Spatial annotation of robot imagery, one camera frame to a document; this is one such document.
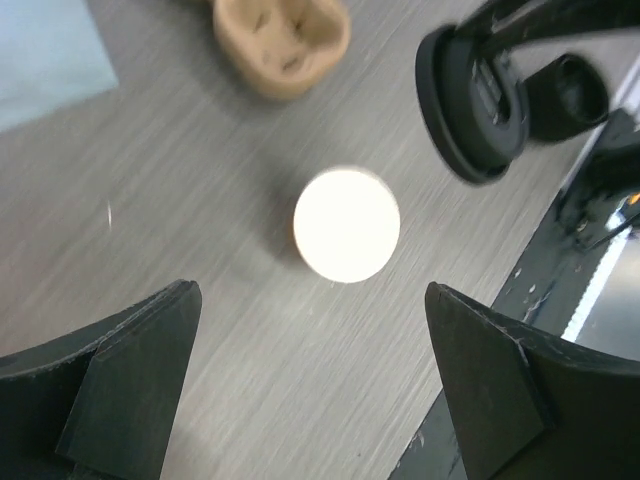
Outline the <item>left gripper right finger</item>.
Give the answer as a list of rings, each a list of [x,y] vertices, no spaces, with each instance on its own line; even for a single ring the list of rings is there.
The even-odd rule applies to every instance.
[[[468,478],[638,478],[638,362],[436,282],[425,309]]]

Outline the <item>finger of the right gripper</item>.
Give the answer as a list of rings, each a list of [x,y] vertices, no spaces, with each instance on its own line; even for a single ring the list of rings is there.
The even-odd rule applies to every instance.
[[[639,27],[639,3],[628,0],[487,1],[455,29],[480,53],[504,51],[543,40]]]

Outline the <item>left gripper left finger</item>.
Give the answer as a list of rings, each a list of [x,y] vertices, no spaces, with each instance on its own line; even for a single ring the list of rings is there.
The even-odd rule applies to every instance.
[[[199,285],[179,280],[2,357],[2,478],[159,478],[201,309]]]

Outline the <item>single black cup lid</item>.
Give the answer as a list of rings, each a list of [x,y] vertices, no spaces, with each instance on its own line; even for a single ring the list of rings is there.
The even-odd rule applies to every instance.
[[[501,179],[522,154],[531,125],[510,55],[486,56],[445,24],[421,40],[414,71],[426,129],[446,166],[475,186]]]

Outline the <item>single brown paper cup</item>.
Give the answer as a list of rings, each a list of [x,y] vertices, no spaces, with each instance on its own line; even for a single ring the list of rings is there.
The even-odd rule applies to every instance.
[[[356,166],[319,172],[301,191],[292,215],[295,246],[305,264],[337,283],[365,281],[391,259],[401,215],[389,186]]]

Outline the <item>light blue paper bag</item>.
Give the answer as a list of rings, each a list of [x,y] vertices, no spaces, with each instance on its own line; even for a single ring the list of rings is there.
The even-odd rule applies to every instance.
[[[85,1],[1,3],[1,130],[116,88]]]

